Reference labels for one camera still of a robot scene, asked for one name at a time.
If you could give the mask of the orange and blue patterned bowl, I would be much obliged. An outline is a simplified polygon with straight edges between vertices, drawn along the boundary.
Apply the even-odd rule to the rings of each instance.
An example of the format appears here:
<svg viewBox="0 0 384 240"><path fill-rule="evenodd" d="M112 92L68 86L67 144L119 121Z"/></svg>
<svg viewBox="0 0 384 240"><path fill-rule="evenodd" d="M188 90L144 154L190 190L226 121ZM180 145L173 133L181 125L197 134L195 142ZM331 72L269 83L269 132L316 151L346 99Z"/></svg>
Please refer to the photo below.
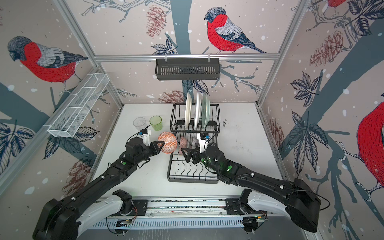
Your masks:
<svg viewBox="0 0 384 240"><path fill-rule="evenodd" d="M173 153L178 147L177 138L171 132L161 133L158 137L158 142L165 142L162 148L162 152L165 154Z"/></svg>

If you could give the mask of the green glass tumbler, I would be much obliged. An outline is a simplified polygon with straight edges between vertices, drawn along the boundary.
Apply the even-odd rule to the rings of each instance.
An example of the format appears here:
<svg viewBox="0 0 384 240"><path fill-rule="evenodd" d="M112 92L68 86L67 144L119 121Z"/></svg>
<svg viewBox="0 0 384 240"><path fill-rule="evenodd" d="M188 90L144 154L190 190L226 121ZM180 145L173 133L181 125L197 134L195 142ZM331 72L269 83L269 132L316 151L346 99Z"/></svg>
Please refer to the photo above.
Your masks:
<svg viewBox="0 0 384 240"><path fill-rule="evenodd" d="M163 120L160 116L153 116L150 118L150 125L155 131L160 131L163 128Z"/></svg>

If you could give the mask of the clear plastic cup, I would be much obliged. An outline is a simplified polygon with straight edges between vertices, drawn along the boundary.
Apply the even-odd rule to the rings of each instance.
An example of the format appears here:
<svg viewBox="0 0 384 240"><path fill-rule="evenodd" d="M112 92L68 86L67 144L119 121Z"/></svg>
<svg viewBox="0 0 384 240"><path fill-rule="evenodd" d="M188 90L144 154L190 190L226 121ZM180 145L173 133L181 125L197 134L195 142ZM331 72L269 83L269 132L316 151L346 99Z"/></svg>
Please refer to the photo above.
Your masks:
<svg viewBox="0 0 384 240"><path fill-rule="evenodd" d="M147 127L147 120L144 117L138 117L133 121L133 125L140 132Z"/></svg>

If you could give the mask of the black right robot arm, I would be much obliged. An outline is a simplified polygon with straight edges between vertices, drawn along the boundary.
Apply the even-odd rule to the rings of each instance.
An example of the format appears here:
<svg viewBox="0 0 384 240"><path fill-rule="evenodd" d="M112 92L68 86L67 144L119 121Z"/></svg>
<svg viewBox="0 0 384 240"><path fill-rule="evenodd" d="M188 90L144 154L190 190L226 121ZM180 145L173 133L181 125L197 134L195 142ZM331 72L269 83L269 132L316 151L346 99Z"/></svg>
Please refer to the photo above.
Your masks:
<svg viewBox="0 0 384 240"><path fill-rule="evenodd" d="M317 232L321 200L303 180L295 178L291 182L256 173L227 159L217 146L208 146L204 152L198 148L182 148L182 153L187 162L202 163L227 185L255 190L279 201L293 223L308 232Z"/></svg>

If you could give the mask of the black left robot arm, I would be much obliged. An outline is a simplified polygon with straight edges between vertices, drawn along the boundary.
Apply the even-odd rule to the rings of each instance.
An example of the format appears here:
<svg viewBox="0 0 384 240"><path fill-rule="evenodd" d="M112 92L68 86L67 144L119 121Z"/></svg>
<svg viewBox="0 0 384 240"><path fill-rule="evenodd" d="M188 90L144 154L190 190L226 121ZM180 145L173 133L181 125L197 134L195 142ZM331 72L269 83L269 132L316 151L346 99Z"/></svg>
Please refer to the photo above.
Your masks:
<svg viewBox="0 0 384 240"><path fill-rule="evenodd" d="M80 234L81 215L103 194L125 181L138 164L158 155L165 142L153 141L147 146L142 138L126 142L126 150L107 170L74 194L58 201L48 201L33 232L34 240L75 240Z"/></svg>

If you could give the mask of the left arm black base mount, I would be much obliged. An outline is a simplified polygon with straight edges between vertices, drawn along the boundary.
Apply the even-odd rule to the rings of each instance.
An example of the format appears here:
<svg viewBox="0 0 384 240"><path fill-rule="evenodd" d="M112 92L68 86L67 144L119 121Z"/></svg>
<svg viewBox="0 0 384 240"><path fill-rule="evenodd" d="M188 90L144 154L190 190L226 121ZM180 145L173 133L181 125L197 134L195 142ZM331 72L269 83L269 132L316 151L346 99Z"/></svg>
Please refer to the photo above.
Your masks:
<svg viewBox="0 0 384 240"><path fill-rule="evenodd" d="M148 200L136 200L133 199L132 195L123 191L117 190L113 192L113 196L118 197L122 202L122 206L119 211L113 216L145 216L148 206Z"/></svg>

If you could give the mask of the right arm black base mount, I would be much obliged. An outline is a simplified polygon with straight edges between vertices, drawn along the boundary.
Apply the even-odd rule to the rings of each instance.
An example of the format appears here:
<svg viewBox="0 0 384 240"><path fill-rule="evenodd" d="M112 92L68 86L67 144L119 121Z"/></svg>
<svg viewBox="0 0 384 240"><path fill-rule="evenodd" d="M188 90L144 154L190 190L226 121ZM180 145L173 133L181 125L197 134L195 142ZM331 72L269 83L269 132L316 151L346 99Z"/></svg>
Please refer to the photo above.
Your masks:
<svg viewBox="0 0 384 240"><path fill-rule="evenodd" d="M228 215L248 215L254 212L248 204L248 197L252 192L251 189L244 189L241 196L237 199L226 199L224 210Z"/></svg>

